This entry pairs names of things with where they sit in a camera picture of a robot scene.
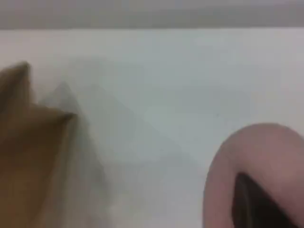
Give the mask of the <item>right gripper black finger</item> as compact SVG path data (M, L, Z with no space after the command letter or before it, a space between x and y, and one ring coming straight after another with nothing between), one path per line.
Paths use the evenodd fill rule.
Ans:
M232 221L236 228L302 228L304 176L236 175Z

